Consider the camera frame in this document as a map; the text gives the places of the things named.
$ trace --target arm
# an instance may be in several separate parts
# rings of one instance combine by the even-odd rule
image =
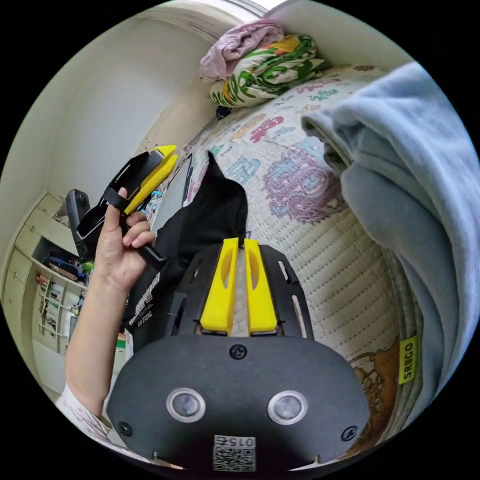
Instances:
[[[124,198],[127,191],[120,189]],[[101,417],[110,391],[115,346],[130,288],[146,263],[131,247],[153,244],[155,236],[139,211],[127,219],[124,236],[120,212],[108,206],[95,254],[95,268],[65,356],[66,384],[73,396]]]
[[[93,271],[65,355],[66,383],[96,417],[110,391],[115,348],[127,294]]]

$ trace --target bed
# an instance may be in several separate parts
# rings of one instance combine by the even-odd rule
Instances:
[[[416,331],[422,318],[398,261],[356,220],[342,198],[340,179],[324,160],[324,145],[306,136],[301,117],[382,75],[367,65],[335,66],[277,99],[233,110],[184,147],[182,185],[172,193],[183,205],[192,201],[206,171],[207,150],[225,176],[243,185],[247,236],[288,257],[305,292],[315,339],[350,362],[367,394],[370,420],[348,456],[403,427],[421,385],[398,385],[399,341]],[[247,335],[244,285],[240,256],[238,336]]]

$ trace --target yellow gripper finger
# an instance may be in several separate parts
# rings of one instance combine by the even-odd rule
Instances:
[[[273,332],[277,328],[277,316],[259,243],[246,238],[244,247],[248,333]]]
[[[206,331],[232,335],[238,257],[239,239],[225,239],[200,319]]]
[[[175,164],[179,158],[178,155],[173,155],[176,148],[175,145],[163,145],[152,151],[152,154],[158,152],[163,158],[158,166],[142,181],[138,192],[125,209],[126,215],[135,212],[144,200],[174,171]]]

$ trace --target light blue blanket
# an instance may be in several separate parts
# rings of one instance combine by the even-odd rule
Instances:
[[[479,321],[479,158],[417,63],[302,124],[338,153],[340,162],[333,156],[329,163],[343,171],[345,200],[369,235],[398,256],[421,307],[423,385],[408,425],[448,382]]]

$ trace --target black strap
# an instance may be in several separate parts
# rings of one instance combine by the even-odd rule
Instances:
[[[121,197],[111,186],[108,186],[103,192],[103,198],[121,212],[124,212],[130,204],[130,200]]]

